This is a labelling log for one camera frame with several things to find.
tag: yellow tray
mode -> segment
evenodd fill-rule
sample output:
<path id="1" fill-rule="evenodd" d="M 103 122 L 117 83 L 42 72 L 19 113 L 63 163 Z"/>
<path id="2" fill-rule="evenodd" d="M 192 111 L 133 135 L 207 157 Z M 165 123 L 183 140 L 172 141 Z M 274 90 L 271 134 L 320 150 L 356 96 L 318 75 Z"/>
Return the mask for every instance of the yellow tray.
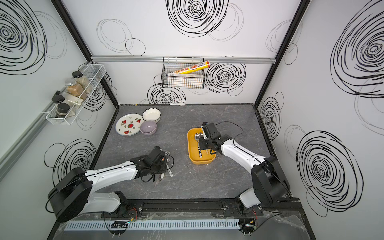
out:
<path id="1" fill-rule="evenodd" d="M 211 163 L 215 157 L 216 154 L 211 155 L 209 154 L 209 150 L 201 150 L 202 157 L 199 157 L 199 149 L 197 148 L 198 142 L 195 140 L 195 134 L 201 133 L 202 129 L 200 127 L 198 128 L 192 128 L 187 133 L 188 138 L 188 155 L 189 159 L 194 164 L 208 164 Z"/>

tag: black wire basket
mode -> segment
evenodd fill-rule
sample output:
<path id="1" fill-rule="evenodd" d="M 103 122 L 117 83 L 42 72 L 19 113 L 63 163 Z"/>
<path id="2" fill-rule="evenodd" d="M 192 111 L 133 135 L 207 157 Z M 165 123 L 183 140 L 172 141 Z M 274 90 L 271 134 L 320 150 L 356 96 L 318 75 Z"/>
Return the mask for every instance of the black wire basket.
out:
<path id="1" fill-rule="evenodd" d="M 161 73 L 161 82 L 163 87 L 203 89 L 205 83 L 204 69 L 191 73 L 201 74 L 203 75 L 203 78 L 167 76 L 167 73 L 172 73 L 179 69 L 183 69 L 201 62 L 204 62 L 204 58 L 163 57 L 163 71 Z"/>

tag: transparent plastic sheet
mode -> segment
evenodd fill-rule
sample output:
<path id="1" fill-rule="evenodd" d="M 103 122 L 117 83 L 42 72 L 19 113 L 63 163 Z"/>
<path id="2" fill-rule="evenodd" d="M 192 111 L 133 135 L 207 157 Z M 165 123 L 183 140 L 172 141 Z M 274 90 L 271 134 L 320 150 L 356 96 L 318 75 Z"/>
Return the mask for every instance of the transparent plastic sheet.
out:
<path id="1" fill-rule="evenodd" d="M 264 214 L 264 218 L 267 219 L 273 215 L 276 215 L 277 213 L 263 211 L 263 214 Z M 297 215 L 292 214 L 292 212 L 283 212 L 282 214 L 280 214 L 278 216 L 272 217 L 268 221 L 271 221 L 271 220 L 276 221 L 276 222 L 280 222 L 280 223 L 289 224 L 293 227 L 301 228 L 303 231 L 307 232 L 307 229 L 305 228 L 303 220 L 301 218 L 299 218 Z"/>
<path id="2" fill-rule="evenodd" d="M 78 215 L 76 217 L 74 217 L 73 219 L 71 219 L 71 221 L 75 221 L 75 220 L 101 220 L 103 219 L 103 217 L 101 216 L 101 213 L 94 213 L 94 214 L 81 214 L 81 215 Z M 59 225 L 58 229 L 56 230 L 55 232 L 55 235 L 53 237 L 53 240 L 59 240 L 59 239 L 62 239 L 62 235 L 64 233 L 64 229 L 65 227 L 67 226 L 67 223 L 68 222 L 63 222 Z"/>
<path id="3" fill-rule="evenodd" d="M 223 217 L 221 212 L 156 212 L 147 213 L 141 216 L 141 220 L 171 220 L 171 219 L 234 219 L 233 217 Z"/>

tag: purple bowl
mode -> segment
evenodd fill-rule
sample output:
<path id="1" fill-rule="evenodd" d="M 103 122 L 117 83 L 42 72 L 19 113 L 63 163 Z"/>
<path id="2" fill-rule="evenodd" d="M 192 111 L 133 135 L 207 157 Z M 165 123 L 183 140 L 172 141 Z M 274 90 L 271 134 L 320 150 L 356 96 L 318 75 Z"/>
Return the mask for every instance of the purple bowl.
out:
<path id="1" fill-rule="evenodd" d="M 140 132 L 144 135 L 152 135 L 157 130 L 157 124 L 154 121 L 145 121 L 140 125 Z"/>

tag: black jar lid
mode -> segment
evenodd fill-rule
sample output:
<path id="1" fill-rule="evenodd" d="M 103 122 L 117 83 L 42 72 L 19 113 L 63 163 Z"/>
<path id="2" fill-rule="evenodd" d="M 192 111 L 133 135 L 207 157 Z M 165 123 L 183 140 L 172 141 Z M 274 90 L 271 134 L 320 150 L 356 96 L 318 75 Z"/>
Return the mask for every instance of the black jar lid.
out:
<path id="1" fill-rule="evenodd" d="M 65 97 L 63 95 L 54 95 L 52 98 L 53 103 L 62 103 L 64 102 Z"/>
<path id="2" fill-rule="evenodd" d="M 73 72 L 72 73 L 72 76 L 74 77 L 74 78 L 79 78 L 79 77 L 81 77 L 83 74 L 80 72 L 80 71 L 75 71 L 75 72 Z"/>
<path id="3" fill-rule="evenodd" d="M 67 113 L 70 110 L 70 108 L 71 107 L 68 104 L 66 104 L 66 103 L 59 103 L 57 105 L 57 111 L 59 113 Z"/>

